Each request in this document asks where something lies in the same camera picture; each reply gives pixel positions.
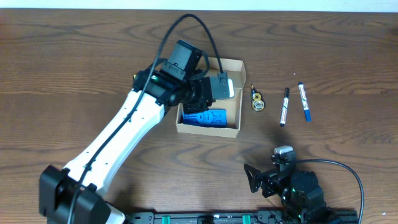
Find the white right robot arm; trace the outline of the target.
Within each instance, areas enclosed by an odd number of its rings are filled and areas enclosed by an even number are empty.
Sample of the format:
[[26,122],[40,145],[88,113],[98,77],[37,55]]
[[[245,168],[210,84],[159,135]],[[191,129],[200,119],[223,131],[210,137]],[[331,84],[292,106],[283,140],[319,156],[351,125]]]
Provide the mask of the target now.
[[291,223],[338,223],[339,218],[327,207],[324,193],[314,172],[298,170],[296,163],[274,163],[276,168],[260,171],[244,165],[252,193],[261,191],[265,198],[277,195],[284,206],[282,220]]

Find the blue plastic staple remover block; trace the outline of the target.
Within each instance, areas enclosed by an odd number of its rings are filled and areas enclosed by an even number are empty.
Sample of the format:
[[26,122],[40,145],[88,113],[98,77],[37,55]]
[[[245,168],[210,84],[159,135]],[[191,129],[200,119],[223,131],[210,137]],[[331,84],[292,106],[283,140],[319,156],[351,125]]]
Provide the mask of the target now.
[[206,128],[225,128],[228,125],[226,110],[207,110],[200,113],[183,114],[182,123]]

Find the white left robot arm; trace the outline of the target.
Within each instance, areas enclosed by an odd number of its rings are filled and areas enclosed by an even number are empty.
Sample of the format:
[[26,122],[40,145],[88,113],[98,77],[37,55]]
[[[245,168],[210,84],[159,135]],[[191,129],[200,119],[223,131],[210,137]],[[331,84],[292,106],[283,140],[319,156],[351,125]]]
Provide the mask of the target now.
[[141,139],[169,108],[183,104],[190,113],[214,102],[208,54],[179,40],[169,58],[157,57],[139,71],[132,90],[95,140],[63,169],[48,166],[39,179],[39,213],[48,223],[127,223],[106,202],[114,176]]

